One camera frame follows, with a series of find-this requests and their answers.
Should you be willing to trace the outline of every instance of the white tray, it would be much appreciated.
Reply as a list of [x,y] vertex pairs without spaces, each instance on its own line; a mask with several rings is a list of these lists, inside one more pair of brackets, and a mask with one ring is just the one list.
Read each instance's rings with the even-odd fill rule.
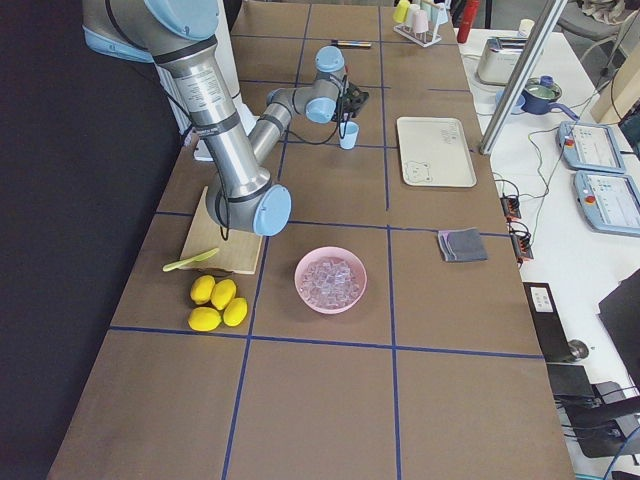
[[397,126],[402,177],[408,185],[473,187],[476,184],[460,120],[400,117]]

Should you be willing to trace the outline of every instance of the pot handle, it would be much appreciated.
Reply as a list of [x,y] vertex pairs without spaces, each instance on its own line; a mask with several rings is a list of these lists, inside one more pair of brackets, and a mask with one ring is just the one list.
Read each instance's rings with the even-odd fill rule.
[[553,110],[554,108],[559,108],[560,110],[562,110],[564,113],[566,113],[569,116],[571,120],[580,120],[580,117],[573,110],[571,110],[566,105],[563,105],[562,103],[555,103],[555,102],[550,103],[549,111]]

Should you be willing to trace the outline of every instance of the white toaster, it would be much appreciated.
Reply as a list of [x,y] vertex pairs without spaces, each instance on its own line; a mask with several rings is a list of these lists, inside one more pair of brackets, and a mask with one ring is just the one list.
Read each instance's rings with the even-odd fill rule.
[[478,63],[478,79],[488,85],[506,85],[526,41],[518,37],[489,37]]

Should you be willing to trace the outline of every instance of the lemon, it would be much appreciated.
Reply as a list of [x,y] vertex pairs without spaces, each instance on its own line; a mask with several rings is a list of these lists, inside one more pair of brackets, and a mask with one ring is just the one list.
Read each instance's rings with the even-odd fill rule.
[[211,298],[211,292],[216,284],[215,278],[211,275],[203,275],[196,278],[191,285],[191,300],[196,302],[196,305],[204,305]]
[[220,312],[211,307],[196,307],[189,315],[189,326],[197,332],[210,332],[214,330],[222,319]]
[[211,303],[218,310],[224,310],[236,296],[237,287],[233,280],[227,278],[216,283],[211,292]]
[[222,320],[227,327],[237,327],[246,318],[248,311],[249,306],[246,298],[234,298],[224,310]]

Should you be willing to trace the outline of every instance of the brown tabletop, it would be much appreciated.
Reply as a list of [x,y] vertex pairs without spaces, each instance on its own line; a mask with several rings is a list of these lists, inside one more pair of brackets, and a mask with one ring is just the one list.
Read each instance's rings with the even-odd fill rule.
[[[472,188],[401,180],[400,116],[480,129],[450,24],[422,49],[380,7],[245,2],[232,32],[245,103],[310,83],[330,39],[371,99],[356,148],[285,136],[266,166],[293,197],[255,275],[234,275],[249,318],[201,334],[186,319],[182,249],[214,166],[183,151],[51,469],[52,479],[572,479],[545,362],[489,159]],[[292,130],[326,137],[296,118]],[[442,260],[439,229],[476,227],[489,259]],[[367,269],[363,298],[333,316],[299,299],[293,271],[336,245]]]

